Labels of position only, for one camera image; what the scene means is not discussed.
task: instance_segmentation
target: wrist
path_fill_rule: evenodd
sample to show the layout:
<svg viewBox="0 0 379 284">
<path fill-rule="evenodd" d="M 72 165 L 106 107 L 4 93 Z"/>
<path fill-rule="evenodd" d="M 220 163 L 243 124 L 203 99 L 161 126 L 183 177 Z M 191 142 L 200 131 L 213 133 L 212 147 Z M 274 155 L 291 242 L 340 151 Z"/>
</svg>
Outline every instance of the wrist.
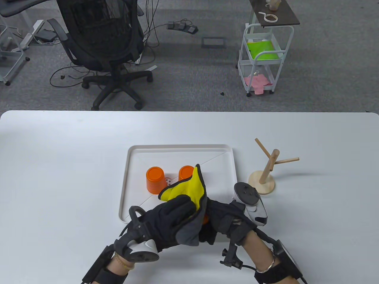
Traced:
<svg viewBox="0 0 379 284">
<path fill-rule="evenodd" d="M 259 271 L 265 271 L 272 263 L 273 267 L 280 263 L 280 260 L 273 255 L 273 252 L 257 236 L 254 231 L 250 231 L 245 238 L 243 248 L 254 262 Z"/>
<path fill-rule="evenodd" d="M 116 275 L 124 276 L 134 268 L 134 263 L 127 261 L 118 254 L 115 254 L 106 268 Z"/>
</svg>

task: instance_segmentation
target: white tray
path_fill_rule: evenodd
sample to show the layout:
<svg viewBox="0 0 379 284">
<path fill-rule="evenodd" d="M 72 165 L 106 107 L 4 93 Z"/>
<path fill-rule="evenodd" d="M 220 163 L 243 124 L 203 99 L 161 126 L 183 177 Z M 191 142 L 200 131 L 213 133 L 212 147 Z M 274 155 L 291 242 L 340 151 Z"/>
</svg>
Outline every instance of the white tray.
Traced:
<svg viewBox="0 0 379 284">
<path fill-rule="evenodd" d="M 165 176 L 178 180 L 182 166 L 200 164 L 207 196 L 224 203 L 231 202 L 237 182 L 233 150 L 227 145 L 151 145 L 133 146 L 128 151 L 119 218 L 130 222 L 132 205 L 150 210 L 162 203 L 146 189 L 146 171 L 158 166 Z"/>
</svg>

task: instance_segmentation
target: wooden base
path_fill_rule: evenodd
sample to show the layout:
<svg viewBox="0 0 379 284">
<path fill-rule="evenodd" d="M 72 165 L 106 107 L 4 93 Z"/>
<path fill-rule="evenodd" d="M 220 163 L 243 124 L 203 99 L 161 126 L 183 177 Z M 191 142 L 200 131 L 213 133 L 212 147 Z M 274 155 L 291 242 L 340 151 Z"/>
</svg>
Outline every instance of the wooden base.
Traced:
<svg viewBox="0 0 379 284">
<path fill-rule="evenodd" d="M 265 184 L 260 184 L 259 179 L 263 171 L 255 171 L 249 176 L 249 185 L 255 187 L 259 194 L 265 195 L 271 193 L 275 188 L 275 181 L 272 175 L 268 175 Z"/>
</svg>

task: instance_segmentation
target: wooden mug tree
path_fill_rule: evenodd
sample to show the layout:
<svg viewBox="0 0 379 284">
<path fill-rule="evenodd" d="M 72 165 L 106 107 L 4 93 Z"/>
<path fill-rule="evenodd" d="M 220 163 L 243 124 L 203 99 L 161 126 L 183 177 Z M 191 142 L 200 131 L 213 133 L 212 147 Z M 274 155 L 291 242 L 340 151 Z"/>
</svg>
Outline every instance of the wooden mug tree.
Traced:
<svg viewBox="0 0 379 284">
<path fill-rule="evenodd" d="M 274 178 L 270 174 L 270 172 L 274 170 L 274 165 L 298 161 L 300 158 L 277 161 L 280 154 L 278 149 L 274 149 L 270 154 L 258 138 L 256 138 L 255 141 L 268 157 L 268 162 L 263 171 L 255 171 L 249 176 L 249 185 L 255 187 L 259 194 L 265 195 L 271 193 L 275 187 Z"/>
</svg>

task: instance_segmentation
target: office chair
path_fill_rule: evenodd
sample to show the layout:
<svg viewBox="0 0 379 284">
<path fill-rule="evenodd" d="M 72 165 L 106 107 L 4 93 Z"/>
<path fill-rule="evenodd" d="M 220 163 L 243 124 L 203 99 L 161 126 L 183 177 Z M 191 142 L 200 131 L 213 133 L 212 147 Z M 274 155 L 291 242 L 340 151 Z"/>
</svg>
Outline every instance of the office chair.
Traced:
<svg viewBox="0 0 379 284">
<path fill-rule="evenodd" d="M 116 89 L 132 97 L 136 101 L 134 107 L 141 110 L 143 101 L 128 82 L 142 77 L 152 82 L 152 72 L 121 74 L 123 64 L 135 62 L 144 49 L 144 35 L 137 18 L 142 10 L 137 0 L 57 0 L 57 3 L 68 33 L 57 20 L 48 22 L 72 63 L 111 74 L 83 78 L 82 87 L 85 89 L 89 88 L 89 83 L 105 86 L 91 110 L 98 111 L 100 104 Z"/>
</svg>

